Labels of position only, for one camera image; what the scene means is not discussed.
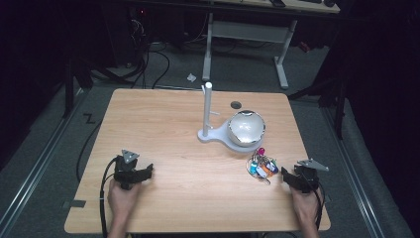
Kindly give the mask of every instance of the small object pile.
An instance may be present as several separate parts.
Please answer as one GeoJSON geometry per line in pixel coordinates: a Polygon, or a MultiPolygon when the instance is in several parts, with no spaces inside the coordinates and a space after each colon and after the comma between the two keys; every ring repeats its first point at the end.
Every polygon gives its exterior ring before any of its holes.
{"type": "Polygon", "coordinates": [[[275,159],[267,157],[264,153],[264,148],[256,149],[253,156],[247,161],[247,171],[252,177],[264,180],[267,184],[270,184],[267,178],[277,174],[278,167],[275,159]]]}

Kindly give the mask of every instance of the black cable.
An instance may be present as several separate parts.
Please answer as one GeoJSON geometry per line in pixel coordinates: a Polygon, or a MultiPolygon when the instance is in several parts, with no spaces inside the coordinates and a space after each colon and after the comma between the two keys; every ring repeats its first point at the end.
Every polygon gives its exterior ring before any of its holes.
{"type": "Polygon", "coordinates": [[[108,180],[111,176],[113,176],[114,174],[111,174],[110,176],[106,177],[105,180],[108,180]]]}
{"type": "Polygon", "coordinates": [[[324,205],[325,205],[325,189],[324,189],[324,186],[322,185],[322,183],[320,181],[318,181],[318,184],[319,184],[319,188],[320,188],[320,191],[321,191],[321,194],[322,194],[322,207],[324,207],[324,205]]]}
{"type": "Polygon", "coordinates": [[[166,60],[167,60],[167,67],[166,67],[166,70],[164,71],[164,73],[160,76],[160,77],[158,77],[156,80],[155,80],[155,82],[154,82],[154,84],[152,85],[152,89],[155,89],[155,86],[157,85],[157,83],[158,83],[158,81],[167,73],[167,71],[169,70],[169,58],[167,57],[167,56],[165,56],[164,54],[162,54],[162,53],[160,53],[160,52],[152,52],[152,53],[156,53],[156,54],[159,54],[159,55],[161,55],[161,56],[163,56],[163,57],[165,57],[166,58],[166,60]]]}
{"type": "Polygon", "coordinates": [[[81,181],[81,176],[79,174],[79,167],[80,167],[80,161],[81,161],[81,157],[83,155],[84,150],[86,149],[87,143],[89,142],[90,138],[93,136],[93,134],[95,133],[96,130],[98,130],[99,126],[102,124],[102,120],[95,126],[95,128],[93,129],[93,131],[90,133],[90,135],[87,137],[87,139],[84,141],[83,147],[81,148],[79,157],[77,158],[77,164],[76,164],[76,177],[77,177],[77,181],[80,182],[81,181]]]}
{"type": "MultiPolygon", "coordinates": [[[[150,38],[150,34],[145,34],[144,37],[143,37],[143,43],[140,45],[139,48],[137,48],[135,50],[136,59],[138,59],[138,65],[136,66],[136,68],[133,71],[131,71],[131,72],[125,74],[125,75],[118,76],[118,78],[117,78],[118,80],[116,80],[117,82],[121,82],[121,83],[124,83],[124,84],[127,84],[127,83],[133,84],[133,82],[131,82],[129,80],[126,80],[126,79],[130,78],[132,76],[135,76],[136,74],[141,75],[144,72],[144,70],[146,69],[146,66],[144,64],[143,52],[145,51],[145,48],[149,47],[149,38],[150,38]]],[[[108,75],[105,74],[105,77],[97,75],[92,71],[90,73],[91,73],[92,77],[95,77],[95,78],[100,79],[100,80],[109,80],[109,79],[115,80],[115,78],[110,77],[110,74],[108,74],[108,73],[107,73],[108,75]]]]}
{"type": "Polygon", "coordinates": [[[145,76],[145,71],[146,71],[146,63],[145,63],[145,60],[142,58],[142,65],[143,65],[143,68],[142,68],[142,70],[139,72],[139,75],[136,77],[136,79],[133,81],[133,84],[132,84],[132,86],[131,86],[131,88],[133,88],[134,86],[136,86],[136,84],[137,84],[137,81],[139,80],[139,78],[141,77],[141,76],[145,76]]]}
{"type": "MultiPolygon", "coordinates": [[[[295,234],[293,234],[292,232],[284,232],[284,233],[287,234],[287,235],[290,235],[293,238],[297,238],[297,236],[295,234]]],[[[266,238],[268,234],[269,234],[268,232],[263,233],[262,238],[266,238]]]]}
{"type": "Polygon", "coordinates": [[[304,173],[300,173],[303,178],[305,179],[305,181],[308,183],[309,187],[311,188],[311,190],[315,193],[316,195],[316,199],[318,200],[318,212],[317,212],[317,217],[316,217],[316,228],[319,229],[319,225],[321,223],[321,216],[322,216],[322,208],[324,206],[324,201],[321,203],[321,198],[319,197],[318,192],[316,191],[316,189],[311,185],[311,183],[309,182],[308,178],[305,176],[304,173]]]}
{"type": "Polygon", "coordinates": [[[166,42],[153,43],[152,45],[157,45],[157,44],[163,44],[163,47],[161,49],[158,49],[158,50],[153,50],[153,52],[162,52],[167,48],[167,43],[166,42]]]}
{"type": "Polygon", "coordinates": [[[233,40],[233,39],[219,39],[219,41],[214,41],[214,42],[215,43],[224,43],[224,42],[231,43],[231,42],[233,42],[232,47],[230,49],[226,50],[226,51],[217,51],[217,50],[214,49],[214,47],[218,47],[218,46],[213,46],[213,44],[212,44],[212,51],[215,52],[215,53],[221,53],[221,54],[226,54],[226,53],[229,53],[229,52],[233,51],[236,48],[236,46],[238,45],[238,41],[233,40]]]}
{"type": "Polygon", "coordinates": [[[238,45],[242,46],[242,47],[247,47],[247,48],[260,49],[260,48],[264,48],[264,47],[269,47],[269,46],[273,45],[273,43],[264,42],[264,43],[262,43],[258,46],[252,46],[252,45],[249,45],[249,44],[244,44],[244,43],[238,42],[238,45]]]}
{"type": "Polygon", "coordinates": [[[206,43],[201,43],[203,40],[205,40],[205,38],[200,40],[200,41],[193,42],[193,43],[184,43],[184,46],[187,47],[187,48],[190,48],[190,49],[200,50],[200,49],[203,49],[203,48],[206,47],[206,43]],[[192,47],[192,46],[189,46],[188,44],[197,44],[197,45],[201,45],[201,46],[200,47],[192,47]]]}
{"type": "MultiPolygon", "coordinates": [[[[146,54],[146,56],[147,56],[147,58],[146,58],[146,68],[149,65],[150,51],[151,51],[151,47],[149,46],[148,50],[147,50],[147,54],[146,54]]],[[[145,72],[143,73],[143,85],[142,85],[143,89],[146,89],[146,68],[145,68],[145,72]]]]}
{"type": "Polygon", "coordinates": [[[102,178],[102,182],[101,182],[101,190],[99,191],[99,212],[101,215],[101,225],[102,225],[102,236],[104,238],[106,238],[108,236],[108,231],[106,229],[106,219],[105,219],[105,191],[104,191],[104,186],[105,186],[105,182],[108,179],[106,177],[106,175],[108,174],[108,170],[111,167],[111,165],[117,161],[117,158],[112,159],[112,161],[108,164],[108,166],[105,169],[105,173],[104,173],[104,177],[102,178]]]}

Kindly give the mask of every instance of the lamp base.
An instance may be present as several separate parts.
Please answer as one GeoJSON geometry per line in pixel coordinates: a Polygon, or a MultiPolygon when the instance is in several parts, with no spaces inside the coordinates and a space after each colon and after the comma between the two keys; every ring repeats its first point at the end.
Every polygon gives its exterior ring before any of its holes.
{"type": "Polygon", "coordinates": [[[232,151],[235,151],[238,153],[250,153],[258,149],[262,145],[263,140],[258,141],[257,143],[251,145],[250,147],[238,146],[237,144],[232,142],[232,140],[229,138],[228,131],[227,131],[228,123],[229,123],[229,120],[223,123],[223,125],[217,129],[210,129],[206,137],[203,136],[203,130],[202,129],[199,130],[197,134],[198,140],[200,140],[202,143],[221,142],[232,151]]]}

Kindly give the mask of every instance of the metal rod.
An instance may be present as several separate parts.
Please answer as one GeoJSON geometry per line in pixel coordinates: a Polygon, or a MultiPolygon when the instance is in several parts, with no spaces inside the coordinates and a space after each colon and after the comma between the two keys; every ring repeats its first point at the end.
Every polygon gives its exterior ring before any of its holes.
{"type": "Polygon", "coordinates": [[[331,112],[328,108],[321,108],[321,112],[324,118],[326,119],[327,123],[330,125],[328,128],[330,129],[330,132],[333,135],[336,145],[341,153],[341,162],[346,177],[349,180],[349,185],[353,191],[356,202],[359,205],[359,209],[361,210],[362,217],[365,220],[367,230],[369,231],[370,236],[385,237],[380,223],[376,218],[376,214],[374,213],[370,199],[368,198],[368,195],[366,194],[364,187],[362,186],[362,183],[358,177],[358,173],[353,167],[353,163],[349,153],[347,152],[346,146],[344,145],[344,142],[340,140],[337,137],[337,134],[334,132],[334,119],[331,115],[331,112]]]}
{"type": "Polygon", "coordinates": [[[206,82],[204,87],[204,119],[203,119],[203,136],[207,137],[209,132],[209,116],[210,116],[210,105],[211,105],[211,91],[212,83],[206,82]]]}
{"type": "Polygon", "coordinates": [[[73,109],[70,111],[67,117],[63,117],[59,122],[57,128],[52,134],[52,137],[49,139],[43,152],[38,157],[36,164],[25,179],[24,183],[21,185],[9,208],[4,213],[3,217],[0,219],[0,237],[7,237],[9,232],[12,230],[13,225],[18,219],[22,210],[25,208],[29,198],[31,197],[42,176],[44,175],[47,166],[53,159],[55,147],[58,145],[63,133],[67,129],[69,122],[75,114],[76,109],[86,98],[86,95],[87,91],[81,89],[78,90],[76,94],[77,102],[75,103],[73,109]]]}

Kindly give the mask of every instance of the human hand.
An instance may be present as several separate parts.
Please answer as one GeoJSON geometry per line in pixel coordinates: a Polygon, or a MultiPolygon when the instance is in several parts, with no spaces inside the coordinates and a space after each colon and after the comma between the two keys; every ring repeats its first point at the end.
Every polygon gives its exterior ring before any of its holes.
{"type": "MultiPolygon", "coordinates": [[[[299,220],[300,229],[302,230],[303,237],[319,237],[318,228],[315,224],[315,219],[318,215],[318,199],[314,191],[309,193],[302,193],[302,191],[290,187],[291,195],[293,198],[293,207],[299,220]]],[[[322,201],[320,189],[316,190],[322,201]]]]}
{"type": "Polygon", "coordinates": [[[127,223],[136,206],[137,197],[140,193],[141,183],[133,185],[131,190],[121,189],[121,184],[114,179],[109,181],[108,202],[113,217],[108,237],[124,237],[127,223]]]}

